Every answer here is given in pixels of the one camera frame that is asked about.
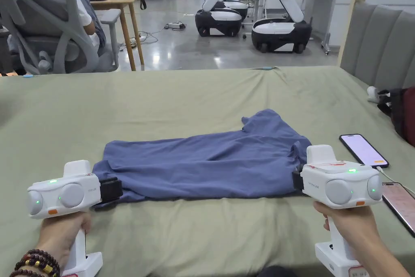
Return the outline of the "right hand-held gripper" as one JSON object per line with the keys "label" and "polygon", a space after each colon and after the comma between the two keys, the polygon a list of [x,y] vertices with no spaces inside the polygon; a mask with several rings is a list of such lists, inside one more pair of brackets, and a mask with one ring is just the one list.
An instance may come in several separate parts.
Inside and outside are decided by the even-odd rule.
{"label": "right hand-held gripper", "polygon": [[[332,209],[371,206],[382,201],[379,172],[365,164],[339,161],[329,145],[312,145],[307,162],[293,172],[297,190]],[[316,257],[335,277],[367,277],[349,244],[328,218],[331,240],[315,245]]]}

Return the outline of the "person's right hand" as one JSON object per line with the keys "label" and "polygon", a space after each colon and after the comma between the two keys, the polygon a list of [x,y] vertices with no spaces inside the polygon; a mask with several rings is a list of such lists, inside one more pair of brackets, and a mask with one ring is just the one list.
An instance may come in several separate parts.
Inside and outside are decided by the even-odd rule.
{"label": "person's right hand", "polygon": [[370,206],[347,209],[332,209],[322,203],[314,202],[316,211],[325,218],[330,217],[341,236],[352,248],[359,262],[369,253],[385,248],[377,230],[374,213]]}

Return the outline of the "person's left hand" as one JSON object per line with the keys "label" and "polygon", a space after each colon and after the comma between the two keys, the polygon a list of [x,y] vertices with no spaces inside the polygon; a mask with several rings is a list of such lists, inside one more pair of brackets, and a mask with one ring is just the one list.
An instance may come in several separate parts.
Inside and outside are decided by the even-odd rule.
{"label": "person's left hand", "polygon": [[78,232],[84,230],[88,233],[90,228],[91,214],[88,212],[44,219],[35,249],[47,252],[58,262],[61,269],[64,269]]}

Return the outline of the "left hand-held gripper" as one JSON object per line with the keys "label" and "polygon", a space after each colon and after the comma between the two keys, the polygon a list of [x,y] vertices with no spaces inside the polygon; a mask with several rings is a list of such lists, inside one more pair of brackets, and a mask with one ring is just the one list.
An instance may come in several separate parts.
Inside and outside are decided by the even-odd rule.
{"label": "left hand-held gripper", "polygon": [[[27,189],[30,218],[48,219],[79,211],[111,210],[123,195],[117,178],[100,180],[87,160],[65,164],[63,177],[36,182]],[[85,231],[79,230],[71,246],[62,277],[94,277],[103,266],[101,252],[86,253]]]}

